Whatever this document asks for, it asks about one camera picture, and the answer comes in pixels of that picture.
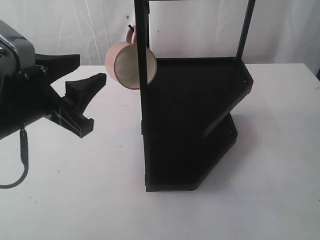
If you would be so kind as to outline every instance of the black cable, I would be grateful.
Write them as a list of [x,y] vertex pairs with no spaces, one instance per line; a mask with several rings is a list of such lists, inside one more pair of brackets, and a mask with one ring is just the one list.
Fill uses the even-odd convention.
[[28,135],[25,128],[20,130],[20,153],[21,153],[21,162],[24,166],[24,171],[22,176],[15,183],[9,185],[0,185],[0,189],[12,189],[20,185],[27,177],[29,171],[29,150],[28,150]]

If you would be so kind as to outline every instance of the black rack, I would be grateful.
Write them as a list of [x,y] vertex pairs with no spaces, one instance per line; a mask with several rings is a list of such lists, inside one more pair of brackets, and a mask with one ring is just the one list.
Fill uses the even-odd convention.
[[253,86],[242,55],[255,2],[248,0],[236,56],[157,58],[148,85],[150,6],[134,0],[147,192],[196,189],[236,142],[230,112]]

